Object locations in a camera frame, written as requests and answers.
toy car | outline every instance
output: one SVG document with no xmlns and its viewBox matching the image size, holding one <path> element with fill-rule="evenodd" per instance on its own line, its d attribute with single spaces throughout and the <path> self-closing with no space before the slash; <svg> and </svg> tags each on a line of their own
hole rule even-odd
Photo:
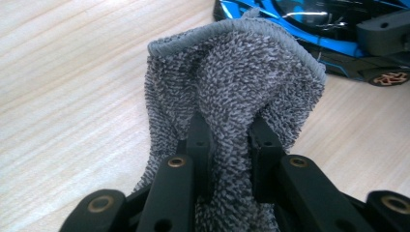
<svg viewBox="0 0 410 232">
<path fill-rule="evenodd" d="M 410 78 L 410 0 L 217 0 L 216 20 L 252 8 L 281 25 L 328 73 L 375 86 Z"/>
</svg>

brass insert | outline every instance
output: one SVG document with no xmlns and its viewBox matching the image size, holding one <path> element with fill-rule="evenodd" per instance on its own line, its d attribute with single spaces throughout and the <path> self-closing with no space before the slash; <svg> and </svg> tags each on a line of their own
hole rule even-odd
<svg viewBox="0 0 410 232">
<path fill-rule="evenodd" d="M 180 166 L 184 166 L 185 163 L 186 163 L 185 159 L 177 157 L 177 158 L 170 159 L 168 162 L 168 165 L 171 167 L 180 167 Z"/>
<path fill-rule="evenodd" d="M 102 195 L 94 198 L 88 204 L 88 211 L 91 213 L 101 213 L 109 209 L 114 204 L 114 198 L 110 195 Z"/>
<path fill-rule="evenodd" d="M 382 197 L 382 203 L 389 209 L 404 214 L 410 215 L 410 202 L 406 202 L 393 195 L 385 195 Z"/>
<path fill-rule="evenodd" d="M 307 167 L 308 162 L 302 158 L 292 158 L 290 159 L 290 164 L 297 166 L 297 167 Z"/>
</svg>

gray towel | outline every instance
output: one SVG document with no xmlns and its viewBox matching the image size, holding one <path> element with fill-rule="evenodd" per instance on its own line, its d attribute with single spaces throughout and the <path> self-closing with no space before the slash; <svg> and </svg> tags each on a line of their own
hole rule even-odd
<svg viewBox="0 0 410 232">
<path fill-rule="evenodd" d="M 261 115 L 288 151 L 322 95 L 323 66 L 280 26 L 249 16 L 157 40 L 148 49 L 151 152 L 135 190 L 152 183 L 160 162 L 175 155 L 199 111 L 217 152 L 214 196 L 196 204 L 196 231 L 278 230 L 273 205 L 252 197 L 247 131 Z"/>
</svg>

wooden table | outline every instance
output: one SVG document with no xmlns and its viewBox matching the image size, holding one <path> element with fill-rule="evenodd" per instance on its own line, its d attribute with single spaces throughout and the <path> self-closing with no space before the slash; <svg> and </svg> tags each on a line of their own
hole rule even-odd
<svg viewBox="0 0 410 232">
<path fill-rule="evenodd" d="M 129 194 L 150 140 L 147 44 L 212 22 L 213 1 L 0 2 L 0 231 L 57 231 L 85 195 Z M 410 195 L 410 84 L 329 78 L 292 153 L 361 200 Z"/>
</svg>

gray knit fabric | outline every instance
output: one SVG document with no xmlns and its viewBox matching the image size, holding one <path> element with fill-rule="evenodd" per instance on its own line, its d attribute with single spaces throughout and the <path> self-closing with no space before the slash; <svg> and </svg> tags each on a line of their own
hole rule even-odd
<svg viewBox="0 0 410 232">
<path fill-rule="evenodd" d="M 215 22 L 149 44 L 145 91 L 151 152 L 142 179 L 175 155 L 199 111 L 216 144 L 215 193 L 197 203 L 196 231 L 276 231 L 273 206 L 251 194 L 247 131 L 262 115 L 286 150 L 324 90 L 326 75 L 279 26 L 261 18 Z"/>
</svg>

